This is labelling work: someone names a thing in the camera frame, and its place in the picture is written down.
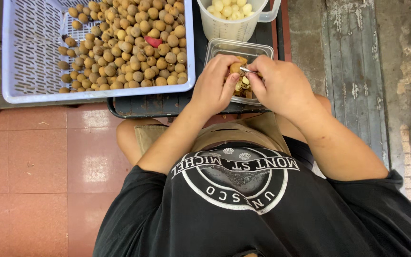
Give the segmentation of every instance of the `plastic basket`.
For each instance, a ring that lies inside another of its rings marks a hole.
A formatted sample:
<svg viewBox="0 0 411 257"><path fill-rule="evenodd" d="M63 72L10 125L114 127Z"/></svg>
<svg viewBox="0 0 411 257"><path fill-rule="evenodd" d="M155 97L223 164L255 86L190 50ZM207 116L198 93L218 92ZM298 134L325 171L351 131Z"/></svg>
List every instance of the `plastic basket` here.
<svg viewBox="0 0 411 257"><path fill-rule="evenodd" d="M185 84L59 94L61 87L70 87L61 81L61 75L72 72L57 66L61 60L72 63L71 57L58 53L59 46L67 47L61 36L67 34L77 41L84 40L90 28L100 22L84 24L81 30L72 29L74 18L67 10L79 3L88 5L84 0L4 0L2 94L6 101L51 102L185 92L193 88L196 81L193 16L191 1L185 1L188 73Z"/></svg>

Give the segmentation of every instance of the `forearm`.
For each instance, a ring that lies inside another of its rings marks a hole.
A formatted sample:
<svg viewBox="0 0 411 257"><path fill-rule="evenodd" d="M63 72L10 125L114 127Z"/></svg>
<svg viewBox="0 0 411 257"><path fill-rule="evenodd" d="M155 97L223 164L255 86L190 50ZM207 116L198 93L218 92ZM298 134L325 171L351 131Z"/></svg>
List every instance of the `forearm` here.
<svg viewBox="0 0 411 257"><path fill-rule="evenodd" d="M388 171L377 155L352 131L312 101L287 117L304 135L318 167L335 180L385 178Z"/></svg>
<svg viewBox="0 0 411 257"><path fill-rule="evenodd" d="M197 115L191 105L187 105L172 125L147 150L137 165L146 171L167 175L174 163L191 150L207 120L206 117Z"/></svg>

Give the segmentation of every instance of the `right hand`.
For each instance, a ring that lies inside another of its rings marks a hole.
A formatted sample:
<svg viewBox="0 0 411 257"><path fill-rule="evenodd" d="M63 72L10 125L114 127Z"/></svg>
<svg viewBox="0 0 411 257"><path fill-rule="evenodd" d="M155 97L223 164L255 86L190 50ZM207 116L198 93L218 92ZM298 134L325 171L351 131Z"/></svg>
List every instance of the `right hand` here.
<svg viewBox="0 0 411 257"><path fill-rule="evenodd" d="M291 62L260 55L247 68L263 75L264 82L254 73L246 77L258 100L276 114L293 117L318 102L304 73Z"/></svg>

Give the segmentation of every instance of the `t-shirt graphic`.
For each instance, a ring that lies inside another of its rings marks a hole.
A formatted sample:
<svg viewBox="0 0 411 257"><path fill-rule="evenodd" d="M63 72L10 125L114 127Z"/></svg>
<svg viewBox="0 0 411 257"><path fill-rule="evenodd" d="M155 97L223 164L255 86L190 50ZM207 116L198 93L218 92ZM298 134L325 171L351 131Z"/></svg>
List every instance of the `t-shirt graphic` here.
<svg viewBox="0 0 411 257"><path fill-rule="evenodd" d="M206 201L226 209L274 208L286 190L295 159L264 148L225 148L185 155L171 170Z"/></svg>

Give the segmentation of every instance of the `plastic measuring jug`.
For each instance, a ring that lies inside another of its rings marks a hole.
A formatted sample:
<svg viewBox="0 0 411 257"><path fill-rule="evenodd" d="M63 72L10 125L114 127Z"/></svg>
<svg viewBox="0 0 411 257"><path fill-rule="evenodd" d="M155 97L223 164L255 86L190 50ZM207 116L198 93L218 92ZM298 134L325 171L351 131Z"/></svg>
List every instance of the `plastic measuring jug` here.
<svg viewBox="0 0 411 257"><path fill-rule="evenodd" d="M281 0L275 0L271 11L263 11L269 0L247 0L255 13L242 20L224 20L207 11L212 0L197 0L201 10L202 27L208 40L224 38L247 42L250 40L258 22L271 22L277 17Z"/></svg>

